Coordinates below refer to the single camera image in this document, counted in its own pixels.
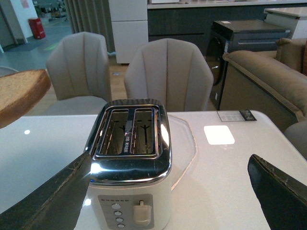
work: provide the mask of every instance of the washing machine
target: washing machine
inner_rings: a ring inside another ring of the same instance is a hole
[[[236,50],[276,50],[276,40],[287,37],[289,32],[287,28],[260,20],[213,22],[206,61],[214,76],[210,100],[217,110],[220,109],[227,72],[227,62],[223,60],[223,54]]]

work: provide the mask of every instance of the bread slice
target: bread slice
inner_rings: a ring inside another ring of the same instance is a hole
[[[51,86],[44,69],[0,77],[0,128],[14,122],[39,102]]]

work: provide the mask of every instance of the white cabinet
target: white cabinet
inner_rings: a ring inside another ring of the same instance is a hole
[[[287,38],[307,38],[307,7],[264,9],[265,22],[290,29]]]
[[[109,0],[117,63],[130,63],[148,43],[147,0]]]

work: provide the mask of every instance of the gray chair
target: gray chair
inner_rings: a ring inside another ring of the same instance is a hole
[[[63,38],[46,62],[57,102],[43,115],[98,114],[111,101],[106,40],[88,32]]]
[[[283,134],[307,160],[307,121],[289,126]]]
[[[6,66],[0,66],[0,77],[18,72],[15,69]]]
[[[196,45],[166,38],[138,48],[124,82],[128,98],[157,99],[168,112],[204,111],[213,75]]]

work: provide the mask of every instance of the toaster lever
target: toaster lever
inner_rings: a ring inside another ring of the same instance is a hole
[[[144,201],[140,200],[139,205],[133,206],[133,220],[138,226],[149,225],[152,220],[152,207],[144,205]]]

